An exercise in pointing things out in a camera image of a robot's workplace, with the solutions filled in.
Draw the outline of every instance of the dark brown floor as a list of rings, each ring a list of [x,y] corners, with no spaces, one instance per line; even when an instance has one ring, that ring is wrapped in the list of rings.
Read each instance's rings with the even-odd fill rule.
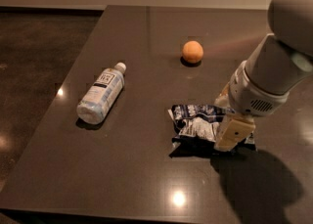
[[[0,8],[0,191],[100,15]]]

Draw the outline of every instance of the white robotic arm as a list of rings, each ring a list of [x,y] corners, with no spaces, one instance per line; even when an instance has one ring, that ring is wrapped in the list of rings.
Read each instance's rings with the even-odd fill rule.
[[[313,0],[272,0],[268,22],[274,33],[240,64],[215,105],[235,110],[221,123],[215,149],[230,151],[286,102],[298,82],[313,74]]]

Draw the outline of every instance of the bottle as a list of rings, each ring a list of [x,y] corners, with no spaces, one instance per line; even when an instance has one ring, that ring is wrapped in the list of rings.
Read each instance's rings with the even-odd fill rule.
[[[105,69],[77,106],[78,116],[89,124],[99,124],[107,116],[124,86],[126,65]]]

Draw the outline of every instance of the dark table top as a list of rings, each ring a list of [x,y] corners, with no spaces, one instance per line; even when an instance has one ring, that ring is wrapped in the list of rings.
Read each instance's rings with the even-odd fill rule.
[[[310,223],[311,78],[275,114],[256,120],[258,152],[169,157],[174,104],[213,104],[269,32],[266,11],[108,6],[36,129],[0,208],[197,223]],[[201,65],[181,48],[199,40]],[[103,68],[127,65],[104,124],[86,128],[76,105]],[[176,205],[174,195],[185,198]]]

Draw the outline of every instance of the orange ball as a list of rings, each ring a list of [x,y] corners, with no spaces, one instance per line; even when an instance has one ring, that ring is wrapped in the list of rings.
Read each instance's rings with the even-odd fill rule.
[[[183,59],[189,64],[196,64],[203,57],[202,45],[197,41],[189,41],[183,47]]]

